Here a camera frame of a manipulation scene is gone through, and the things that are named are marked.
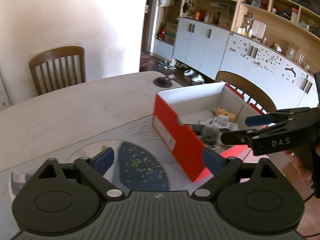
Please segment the person's right hand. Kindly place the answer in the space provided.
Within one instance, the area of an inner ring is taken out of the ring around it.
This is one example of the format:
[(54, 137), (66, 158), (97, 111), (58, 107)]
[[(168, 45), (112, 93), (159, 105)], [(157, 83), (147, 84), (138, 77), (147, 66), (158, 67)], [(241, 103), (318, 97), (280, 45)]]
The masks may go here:
[(313, 179), (312, 179), (312, 174), (311, 171), (309, 171), (303, 164), (299, 156), (295, 154), (293, 150), (286, 150), (284, 151), (286, 155), (291, 155), (292, 156), (292, 163), (294, 167), (297, 169), (298, 174), (302, 181), (308, 186), (313, 185)]

